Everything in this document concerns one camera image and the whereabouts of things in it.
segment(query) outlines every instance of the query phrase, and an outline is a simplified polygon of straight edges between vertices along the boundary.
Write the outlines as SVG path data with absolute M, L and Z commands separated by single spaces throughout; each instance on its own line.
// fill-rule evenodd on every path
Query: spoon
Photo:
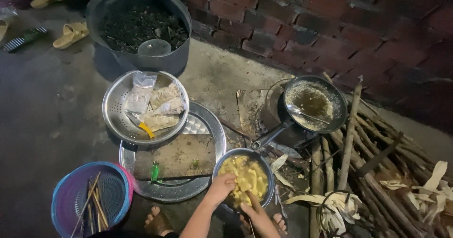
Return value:
M 315 118 L 315 117 L 312 117 L 310 115 L 307 115 L 307 114 L 303 113 L 298 107 L 296 107 L 294 105 L 288 104 L 288 105 L 286 105 L 286 107 L 288 108 L 289 113 L 292 114 L 292 115 L 302 115 L 302 116 L 305 116 L 307 118 L 311 118 L 311 119 L 314 119 L 316 121 L 322 122 L 322 123 L 324 123 L 326 125 L 329 124 L 329 122 L 327 122 L 327 121 L 324 121 L 322 119 L 318 119 L 318 118 Z

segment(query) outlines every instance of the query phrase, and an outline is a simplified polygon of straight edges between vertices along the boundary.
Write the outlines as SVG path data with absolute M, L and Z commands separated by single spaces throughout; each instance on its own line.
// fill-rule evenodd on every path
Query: brick wall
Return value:
M 453 0 L 182 0 L 193 35 L 453 132 Z

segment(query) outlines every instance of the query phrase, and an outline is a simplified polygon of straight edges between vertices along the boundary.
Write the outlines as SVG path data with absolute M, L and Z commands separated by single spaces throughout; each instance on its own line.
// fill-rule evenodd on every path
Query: blue plastic basket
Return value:
M 101 204 L 109 227 L 118 224 L 130 206 L 129 183 L 125 173 L 109 162 L 93 162 L 83 165 L 66 175 L 57 184 L 52 198 L 52 223 L 63 238 L 70 238 L 87 200 L 88 179 L 93 182 L 97 174 L 101 191 Z M 73 238 L 80 238 L 80 223 Z

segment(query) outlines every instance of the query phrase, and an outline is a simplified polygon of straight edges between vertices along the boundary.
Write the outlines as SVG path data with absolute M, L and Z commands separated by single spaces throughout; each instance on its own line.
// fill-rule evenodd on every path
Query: person's hand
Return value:
M 235 178 L 236 176 L 233 174 L 222 174 L 215 177 L 203 200 L 211 204 L 214 209 L 217 208 L 227 198 L 228 194 L 234 190 Z
M 259 203 L 256 195 L 246 192 L 252 203 L 252 207 L 245 203 L 241 203 L 241 209 L 250 217 L 254 229 L 263 238 L 280 238 L 280 234 L 275 228 L 267 213 Z

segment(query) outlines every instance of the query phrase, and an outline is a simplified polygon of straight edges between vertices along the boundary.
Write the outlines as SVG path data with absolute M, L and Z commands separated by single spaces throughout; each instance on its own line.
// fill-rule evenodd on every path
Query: concrete floor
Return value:
M 65 23 L 82 20 L 59 5 L 21 11 L 11 34 L 44 26 L 51 36 L 16 54 L 0 51 L 0 230 L 4 237 L 57 237 L 50 204 L 58 181 L 82 164 L 118 161 L 119 141 L 105 127 L 101 104 L 111 81 L 125 71 L 90 38 L 63 51 L 52 47 Z M 289 76 L 191 40 L 189 62 L 179 79 L 191 97 L 239 126 L 236 90 L 266 89 Z M 453 160 L 450 136 L 395 113 L 380 112 L 434 159 Z M 229 137 L 235 136 L 225 130 Z M 162 206 L 176 231 L 182 230 L 201 199 L 199 195 Z M 145 216 L 155 204 L 135 195 L 124 228 L 143 228 Z M 287 207 L 290 236 L 307 237 L 307 209 Z M 214 217 L 209 237 L 221 237 L 222 225 Z

